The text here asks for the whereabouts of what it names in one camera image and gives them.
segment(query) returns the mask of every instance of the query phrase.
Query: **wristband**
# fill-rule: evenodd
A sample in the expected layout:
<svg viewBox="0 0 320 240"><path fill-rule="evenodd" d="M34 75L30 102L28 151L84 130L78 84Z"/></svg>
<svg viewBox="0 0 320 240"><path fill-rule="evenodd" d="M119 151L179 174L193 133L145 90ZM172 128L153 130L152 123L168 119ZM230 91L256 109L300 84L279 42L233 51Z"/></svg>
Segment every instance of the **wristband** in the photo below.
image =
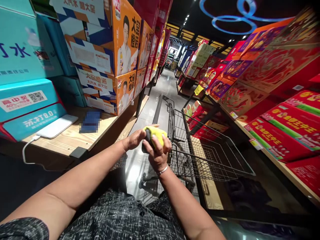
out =
<svg viewBox="0 0 320 240"><path fill-rule="evenodd" d="M169 165L167 164L167 166L165 167L165 169L163 169L161 172L158 172L158 175L161 175L162 173L164 173L167 169L168 169Z"/></svg>

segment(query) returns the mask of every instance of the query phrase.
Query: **blue neon light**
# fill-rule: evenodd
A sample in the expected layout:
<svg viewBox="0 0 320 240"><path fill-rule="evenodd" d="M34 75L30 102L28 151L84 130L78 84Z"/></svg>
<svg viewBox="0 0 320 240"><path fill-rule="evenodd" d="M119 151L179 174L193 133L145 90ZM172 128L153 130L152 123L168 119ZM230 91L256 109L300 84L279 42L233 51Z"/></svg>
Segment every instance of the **blue neon light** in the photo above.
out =
<svg viewBox="0 0 320 240"><path fill-rule="evenodd" d="M207 10L204 8L205 1L206 0L199 1L199 7L200 7L201 11L203 11L203 13L205 15L212 18L211 23L216 29L218 29L219 31L225 32L225 33L229 33L229 34L236 34L236 35L251 34L257 28L257 25L254 22L252 22L251 20L262 21L262 22L279 22L279 21L289 19L289 18L260 18L260 17L254 16L253 14L257 10L257 5L254 0L238 0L237 1L237 8L238 8L239 12L243 15L243 17L232 16L232 15L223 15L223 16L215 17L215 16L211 15L209 12L207 12ZM249 5L248 12L244 9L245 2L247 2L247 4ZM251 30L248 32L243 32L243 33L229 32L227 30L224 30L224 29L218 27L216 24L216 21L222 21L222 22L241 22L242 21L242 22L248 23L251 26Z"/></svg>

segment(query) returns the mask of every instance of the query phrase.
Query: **charging cable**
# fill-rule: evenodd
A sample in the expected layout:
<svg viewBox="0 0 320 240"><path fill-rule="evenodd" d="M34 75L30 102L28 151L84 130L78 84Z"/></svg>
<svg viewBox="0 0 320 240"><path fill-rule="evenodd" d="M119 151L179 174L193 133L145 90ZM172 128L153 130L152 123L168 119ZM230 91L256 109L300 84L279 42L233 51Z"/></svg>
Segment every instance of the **charging cable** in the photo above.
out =
<svg viewBox="0 0 320 240"><path fill-rule="evenodd" d="M35 136L32 137L32 139L30 140L30 142L28 142L26 145L24 145L24 147L23 147L23 149L22 149L22 159L23 159L23 162L24 162L25 164L37 164L37 165L41 165L42 168L43 168L43 170L45 170L45 171L47 171L47 172L56 172L56 171L52 171L52 170L47 170L41 163L28 163L28 162L26 162L26 154L25 154L26 147L27 147L30 143L32 143L32 142L34 142L34 141L37 141L39 138L41 138L40 135L35 135Z"/></svg>

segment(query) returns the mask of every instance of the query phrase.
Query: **store aisle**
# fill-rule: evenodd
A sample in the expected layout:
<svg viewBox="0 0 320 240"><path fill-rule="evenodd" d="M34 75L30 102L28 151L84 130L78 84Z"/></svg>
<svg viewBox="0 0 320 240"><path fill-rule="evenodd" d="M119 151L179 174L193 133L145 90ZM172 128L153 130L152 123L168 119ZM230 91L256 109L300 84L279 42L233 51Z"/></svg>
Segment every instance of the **store aisle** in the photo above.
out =
<svg viewBox="0 0 320 240"><path fill-rule="evenodd" d="M152 124L160 94L164 94L172 99L175 108L179 110L182 109L187 101L187 98L182 97L177 93L176 78L174 77L173 71L164 69L157 85L152 88L149 99L130 133ZM165 101L163 101L158 119L158 124L160 124L159 128L168 131L168 118L169 113L167 112ZM127 152L127 192L132 194L137 200L141 200L144 204L148 204L157 199L159 194L163 191L163 188L158 180L149 181L145 183L144 186L140 186L142 188L139 188L140 179L143 176L143 173L146 173L147 176L156 175L149 164L148 155L141 151L141 145L142 143L136 149Z"/></svg>

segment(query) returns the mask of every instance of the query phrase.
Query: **price tag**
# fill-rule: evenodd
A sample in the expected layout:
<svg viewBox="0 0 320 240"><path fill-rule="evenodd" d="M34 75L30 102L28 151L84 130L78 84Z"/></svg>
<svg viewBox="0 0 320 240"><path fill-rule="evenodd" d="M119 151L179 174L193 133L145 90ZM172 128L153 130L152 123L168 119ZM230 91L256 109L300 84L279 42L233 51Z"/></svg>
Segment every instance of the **price tag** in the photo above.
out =
<svg viewBox="0 0 320 240"><path fill-rule="evenodd" d="M237 119L238 118L238 115L235 113L235 112L231 112L230 113L230 116L233 118L233 119Z"/></svg>
<svg viewBox="0 0 320 240"><path fill-rule="evenodd" d="M199 95L199 93L203 90L203 87L201 87L200 85L197 86L196 90L194 90L194 94L197 96Z"/></svg>
<svg viewBox="0 0 320 240"><path fill-rule="evenodd" d="M250 139L249 142L252 144L252 146L254 146L255 149L257 150L263 149L261 144L255 138Z"/></svg>

